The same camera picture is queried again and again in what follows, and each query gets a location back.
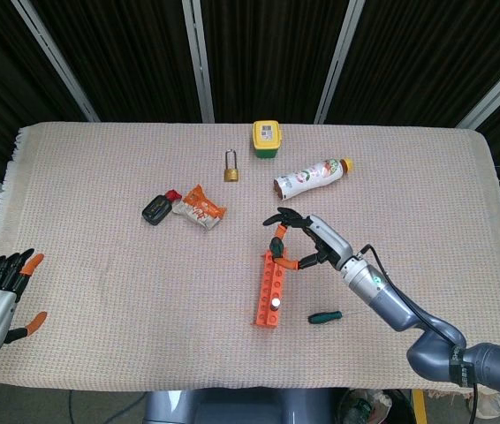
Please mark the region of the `green tub with yellow lid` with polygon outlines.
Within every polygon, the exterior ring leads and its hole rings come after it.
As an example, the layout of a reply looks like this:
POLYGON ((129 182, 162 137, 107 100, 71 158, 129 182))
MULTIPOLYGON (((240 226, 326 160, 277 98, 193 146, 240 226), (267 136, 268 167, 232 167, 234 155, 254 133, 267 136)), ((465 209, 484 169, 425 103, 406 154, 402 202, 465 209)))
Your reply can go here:
POLYGON ((258 158, 274 158, 282 143, 279 123, 276 120, 255 121, 252 140, 254 153, 258 158))

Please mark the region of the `brass padlock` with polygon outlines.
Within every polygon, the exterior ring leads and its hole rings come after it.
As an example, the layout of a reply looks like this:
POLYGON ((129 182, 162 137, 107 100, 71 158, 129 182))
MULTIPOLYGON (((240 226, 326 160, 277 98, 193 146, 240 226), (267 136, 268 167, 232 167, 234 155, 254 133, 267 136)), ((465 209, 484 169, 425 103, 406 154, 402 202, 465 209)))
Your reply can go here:
POLYGON ((238 182, 239 169, 237 152, 234 149, 228 149, 224 154, 225 169, 223 173, 223 180, 225 182, 238 182))

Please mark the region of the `black bottle with red cap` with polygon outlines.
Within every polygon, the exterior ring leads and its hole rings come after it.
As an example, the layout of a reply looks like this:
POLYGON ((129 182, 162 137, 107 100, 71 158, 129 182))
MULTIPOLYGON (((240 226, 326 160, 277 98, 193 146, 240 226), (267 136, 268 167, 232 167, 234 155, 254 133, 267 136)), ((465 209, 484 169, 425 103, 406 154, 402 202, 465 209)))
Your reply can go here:
POLYGON ((165 194, 157 195, 142 210, 143 219, 151 225, 158 225, 171 211, 173 204, 180 201, 182 195, 175 190, 169 190, 165 194))

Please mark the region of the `black waste bin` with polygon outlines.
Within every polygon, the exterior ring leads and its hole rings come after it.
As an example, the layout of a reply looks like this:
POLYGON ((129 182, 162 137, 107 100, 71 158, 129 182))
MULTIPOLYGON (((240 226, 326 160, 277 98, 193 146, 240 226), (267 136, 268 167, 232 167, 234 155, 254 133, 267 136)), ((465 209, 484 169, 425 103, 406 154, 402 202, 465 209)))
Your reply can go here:
POLYGON ((409 398, 400 390, 349 389, 335 412, 335 424, 417 424, 409 398))

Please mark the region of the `white labelled bottle, yellow cap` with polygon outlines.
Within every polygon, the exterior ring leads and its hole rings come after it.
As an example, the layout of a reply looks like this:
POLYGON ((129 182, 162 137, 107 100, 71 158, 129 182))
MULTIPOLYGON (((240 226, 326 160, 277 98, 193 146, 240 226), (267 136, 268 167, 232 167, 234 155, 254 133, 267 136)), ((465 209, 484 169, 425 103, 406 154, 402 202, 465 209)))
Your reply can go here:
POLYGON ((303 170, 292 172, 274 179, 273 186, 282 201, 301 193, 330 185, 352 171, 351 158, 326 159, 303 170))

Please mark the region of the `grey robot torso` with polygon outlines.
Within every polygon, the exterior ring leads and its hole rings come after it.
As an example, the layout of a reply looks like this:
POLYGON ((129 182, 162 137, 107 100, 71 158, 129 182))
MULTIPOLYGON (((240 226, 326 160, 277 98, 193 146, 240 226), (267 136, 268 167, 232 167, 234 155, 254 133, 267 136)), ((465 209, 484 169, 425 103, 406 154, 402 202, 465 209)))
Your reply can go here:
POLYGON ((334 424, 332 389, 159 390, 142 424, 334 424))

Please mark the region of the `pink woven tablecloth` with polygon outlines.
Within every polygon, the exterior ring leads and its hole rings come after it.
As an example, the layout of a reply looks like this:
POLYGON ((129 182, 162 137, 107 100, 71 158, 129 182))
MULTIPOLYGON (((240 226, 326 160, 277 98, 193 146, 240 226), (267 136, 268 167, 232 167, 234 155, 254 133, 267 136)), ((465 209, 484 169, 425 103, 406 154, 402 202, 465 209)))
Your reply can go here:
POLYGON ((0 350, 0 383, 100 390, 212 387, 421 388, 397 333, 327 263, 284 280, 280 323, 255 323, 276 177, 324 159, 352 172, 287 206, 322 218, 354 248, 372 245, 394 283, 470 345, 500 344, 500 187, 471 130, 284 125, 258 158, 250 125, 60 123, 24 128, 0 196, 0 255, 44 255, 13 322, 46 311, 0 350), (225 182, 237 152, 239 181, 225 182), (227 208, 211 230, 157 195, 201 185, 227 208), (312 325, 320 312, 360 311, 312 325))

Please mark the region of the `orange and white snack packet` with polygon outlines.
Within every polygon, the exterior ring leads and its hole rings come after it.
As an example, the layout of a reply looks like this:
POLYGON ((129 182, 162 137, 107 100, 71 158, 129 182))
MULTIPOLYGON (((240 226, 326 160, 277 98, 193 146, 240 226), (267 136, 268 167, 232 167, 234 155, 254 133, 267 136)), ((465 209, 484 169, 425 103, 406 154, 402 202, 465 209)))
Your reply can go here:
POLYGON ((206 196, 201 185, 197 185, 172 206, 174 214, 183 216, 206 230, 213 229, 224 218, 226 211, 227 208, 217 206, 206 196))

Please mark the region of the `teal handled screwdriver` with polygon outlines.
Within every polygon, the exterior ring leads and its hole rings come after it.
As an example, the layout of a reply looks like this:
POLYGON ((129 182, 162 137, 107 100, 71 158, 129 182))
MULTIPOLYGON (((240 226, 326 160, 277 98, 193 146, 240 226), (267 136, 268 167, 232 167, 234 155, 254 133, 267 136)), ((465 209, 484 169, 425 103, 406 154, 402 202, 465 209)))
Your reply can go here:
POLYGON ((360 314, 360 311, 348 312, 343 314, 341 311, 333 312, 320 312, 316 314, 311 314, 307 317, 307 322, 312 325, 321 325, 332 321, 338 321, 346 316, 351 316, 355 314, 360 314))

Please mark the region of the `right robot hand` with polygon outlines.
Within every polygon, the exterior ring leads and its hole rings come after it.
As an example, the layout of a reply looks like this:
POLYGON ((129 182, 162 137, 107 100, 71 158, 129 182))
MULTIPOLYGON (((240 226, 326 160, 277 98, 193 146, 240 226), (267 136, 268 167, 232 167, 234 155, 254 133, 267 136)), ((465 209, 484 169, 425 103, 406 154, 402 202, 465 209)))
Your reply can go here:
POLYGON ((318 216, 302 216, 294 209, 279 207, 277 214, 262 224, 270 226, 274 223, 278 224, 275 236, 281 240, 289 228, 297 228, 314 241, 313 254, 299 261, 290 261, 285 257, 278 260, 277 264, 285 269, 301 270, 327 261, 333 269, 340 271, 353 257, 352 246, 318 216))

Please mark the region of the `orange perforated block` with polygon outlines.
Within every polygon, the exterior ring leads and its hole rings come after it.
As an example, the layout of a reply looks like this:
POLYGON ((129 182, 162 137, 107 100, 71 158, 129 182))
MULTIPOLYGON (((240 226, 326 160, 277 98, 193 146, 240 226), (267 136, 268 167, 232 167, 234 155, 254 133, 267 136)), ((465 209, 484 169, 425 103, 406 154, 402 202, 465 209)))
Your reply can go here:
POLYGON ((286 269, 272 261, 270 251, 263 255, 261 285, 254 323, 262 328, 274 329, 280 322, 281 306, 276 312, 270 310, 273 298, 282 300, 286 269))

